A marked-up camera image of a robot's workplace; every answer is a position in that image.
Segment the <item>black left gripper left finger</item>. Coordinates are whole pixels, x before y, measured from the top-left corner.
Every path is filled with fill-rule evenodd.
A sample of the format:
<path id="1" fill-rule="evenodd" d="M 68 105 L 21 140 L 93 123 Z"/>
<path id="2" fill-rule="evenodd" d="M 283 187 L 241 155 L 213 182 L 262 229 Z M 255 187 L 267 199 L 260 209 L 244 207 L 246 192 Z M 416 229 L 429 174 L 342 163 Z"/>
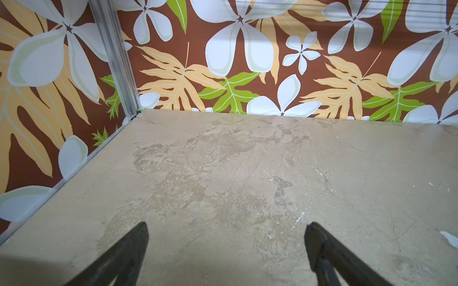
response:
<path id="1" fill-rule="evenodd" d="M 149 243 L 149 231 L 140 222 L 80 274 L 68 286 L 135 286 Z"/>

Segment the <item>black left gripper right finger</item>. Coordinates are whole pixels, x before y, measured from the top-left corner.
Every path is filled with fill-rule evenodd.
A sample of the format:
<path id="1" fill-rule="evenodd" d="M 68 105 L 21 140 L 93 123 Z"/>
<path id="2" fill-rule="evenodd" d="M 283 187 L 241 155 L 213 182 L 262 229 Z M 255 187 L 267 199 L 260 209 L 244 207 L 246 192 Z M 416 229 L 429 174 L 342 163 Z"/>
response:
<path id="1" fill-rule="evenodd" d="M 391 285 L 317 222 L 307 225 L 304 243 L 320 286 L 341 285 L 338 275 L 349 286 Z"/>

